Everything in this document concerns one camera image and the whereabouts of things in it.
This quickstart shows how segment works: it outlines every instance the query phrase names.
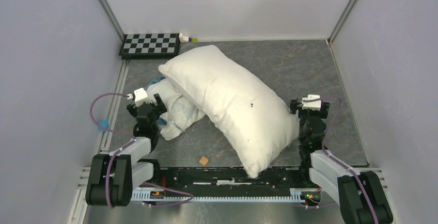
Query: chessboard pattern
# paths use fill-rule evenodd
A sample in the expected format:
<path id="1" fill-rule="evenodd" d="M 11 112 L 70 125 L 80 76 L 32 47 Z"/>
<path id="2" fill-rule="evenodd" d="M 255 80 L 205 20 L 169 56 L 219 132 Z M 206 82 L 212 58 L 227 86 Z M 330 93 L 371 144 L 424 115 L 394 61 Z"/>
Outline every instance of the chessboard pattern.
<path id="1" fill-rule="evenodd" d="M 122 59 L 164 59 L 178 55 L 177 33 L 125 35 L 120 56 Z"/>

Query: gray mat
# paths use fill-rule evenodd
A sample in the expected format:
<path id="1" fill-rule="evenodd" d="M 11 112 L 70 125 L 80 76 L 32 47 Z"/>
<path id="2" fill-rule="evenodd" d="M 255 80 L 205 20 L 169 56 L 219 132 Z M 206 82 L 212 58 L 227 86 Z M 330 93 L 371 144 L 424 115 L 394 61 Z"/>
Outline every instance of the gray mat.
<path id="1" fill-rule="evenodd" d="M 271 87 L 288 105 L 291 99 L 307 94 L 339 95 L 345 98 L 335 63 L 325 41 L 239 41 L 182 43 L 180 54 L 199 46 L 214 44 L 230 59 L 247 68 Z M 158 66 L 166 60 L 133 60 L 130 62 L 124 93 L 145 87 L 161 76 Z M 131 132 L 135 120 L 126 110 L 129 102 L 123 99 L 117 115 L 116 130 Z M 328 120 L 337 107 L 332 102 Z M 113 135 L 110 149 L 128 142 L 129 138 Z M 328 148 L 350 165 L 367 164 L 357 130 L 347 103 L 328 135 Z M 157 148 L 147 158 L 156 158 L 161 166 L 201 166 L 202 156 L 208 166 L 242 165 L 236 152 L 223 134 L 205 116 L 179 137 L 166 141 L 160 138 Z M 300 164 L 298 140 L 286 147 L 272 161 L 276 166 Z"/>

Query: pillow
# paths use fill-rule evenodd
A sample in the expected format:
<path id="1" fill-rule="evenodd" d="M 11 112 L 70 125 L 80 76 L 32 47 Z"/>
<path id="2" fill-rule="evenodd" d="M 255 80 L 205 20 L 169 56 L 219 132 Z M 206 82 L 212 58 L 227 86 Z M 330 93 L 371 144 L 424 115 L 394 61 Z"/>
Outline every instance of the pillow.
<path id="1" fill-rule="evenodd" d="M 146 86 L 146 92 L 154 103 L 157 101 L 153 95 L 160 94 L 161 100 L 166 105 L 167 112 L 163 113 L 157 121 L 161 128 L 160 134 L 165 140 L 179 136 L 190 125 L 205 116 L 204 112 L 177 92 L 174 86 L 163 77 L 154 79 Z"/>
<path id="2" fill-rule="evenodd" d="M 251 178 L 298 137 L 298 117 L 284 101 L 216 46 L 192 49 L 158 70 L 224 133 Z"/>

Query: orange square object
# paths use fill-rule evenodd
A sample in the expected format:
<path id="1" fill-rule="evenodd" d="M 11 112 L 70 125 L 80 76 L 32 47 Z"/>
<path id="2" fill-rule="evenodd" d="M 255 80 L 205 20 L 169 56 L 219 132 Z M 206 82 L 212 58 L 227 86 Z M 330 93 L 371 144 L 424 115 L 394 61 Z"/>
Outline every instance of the orange square object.
<path id="1" fill-rule="evenodd" d="M 201 165 L 206 166 L 208 163 L 208 159 L 206 157 L 202 157 L 201 160 L 199 160 L 199 162 L 201 163 Z"/>

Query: gray wall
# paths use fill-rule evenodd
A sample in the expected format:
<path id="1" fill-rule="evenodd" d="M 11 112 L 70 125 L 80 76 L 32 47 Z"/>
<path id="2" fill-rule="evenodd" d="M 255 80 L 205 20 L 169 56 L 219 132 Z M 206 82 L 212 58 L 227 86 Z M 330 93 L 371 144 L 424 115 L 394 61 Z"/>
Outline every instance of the gray wall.
<path id="1" fill-rule="evenodd" d="M 436 223 L 437 0 L 358 0 L 334 52 L 400 223 Z"/>
<path id="2" fill-rule="evenodd" d="M 0 6 L 0 223 L 65 223 L 96 146 L 88 108 L 115 84 L 120 41 L 97 0 Z"/>
<path id="3" fill-rule="evenodd" d="M 127 34 L 201 40 L 324 39 L 348 0 L 108 0 Z"/>

